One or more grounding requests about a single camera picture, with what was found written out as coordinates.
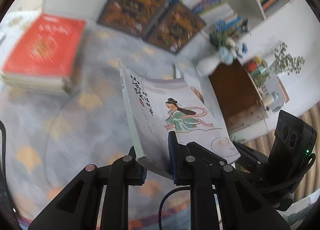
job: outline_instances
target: pink ribbon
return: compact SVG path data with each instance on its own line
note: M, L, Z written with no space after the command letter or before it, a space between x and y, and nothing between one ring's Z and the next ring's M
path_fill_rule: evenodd
M205 108L202 108L202 107L186 107L185 109L201 109L202 110L202 113L199 113L199 114L193 114L193 115L184 115L184 116L181 116L180 119L184 119L184 118L195 118L195 117L203 117L205 116L208 112ZM206 127L213 127L213 123L211 124L208 124L208 123L205 123L203 120L201 119L195 119L197 120L199 123L201 123L203 126L206 126Z

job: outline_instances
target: green robe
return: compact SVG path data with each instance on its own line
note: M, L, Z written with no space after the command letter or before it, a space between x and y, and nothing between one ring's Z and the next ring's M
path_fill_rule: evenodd
M168 114L169 115L171 114L173 117L170 116L166 120L166 123L168 125L174 125L176 128L176 131L190 131L195 128L194 125L200 123L196 119L193 119L193 118L181 119L181 117L185 116L185 114L183 112L178 111L178 110L176 110L174 112L169 111Z

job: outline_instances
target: small plant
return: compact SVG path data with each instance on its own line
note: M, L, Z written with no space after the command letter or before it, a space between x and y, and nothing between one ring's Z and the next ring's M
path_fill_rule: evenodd
M282 42L280 44L280 49L276 49L275 52L275 61L270 65L269 73L273 75L278 75L283 72L286 72L288 75L295 72L299 74L301 68L305 63L305 60L302 56L292 57L290 54L286 54L288 46Z

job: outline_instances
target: flower arrangement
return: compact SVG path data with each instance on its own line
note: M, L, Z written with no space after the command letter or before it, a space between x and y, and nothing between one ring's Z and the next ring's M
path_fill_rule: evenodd
M281 42L280 48L276 49L275 60L268 68L269 74L278 75L283 72L286 72L288 75L295 72L299 74L301 68L305 63L305 60L302 56L292 57L290 54L286 54L288 46Z
M218 30L210 34L210 43L219 53L222 63L227 66L231 65L234 59L243 58L242 54L246 54L248 52L248 48L245 43L238 45L226 32Z

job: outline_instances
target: camera lens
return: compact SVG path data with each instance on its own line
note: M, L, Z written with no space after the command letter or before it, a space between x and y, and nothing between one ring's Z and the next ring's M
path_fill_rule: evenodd
M281 121L278 121L277 131L278 131L278 132L280 132L280 131L281 131Z
M290 140L289 140L289 147L292 149L295 145L296 145L296 141L297 141L297 135L295 132L293 132L290 136Z
M286 124L283 127L282 133L283 133L283 140L285 141L287 139L287 137L288 137L288 134L289 134L289 125Z

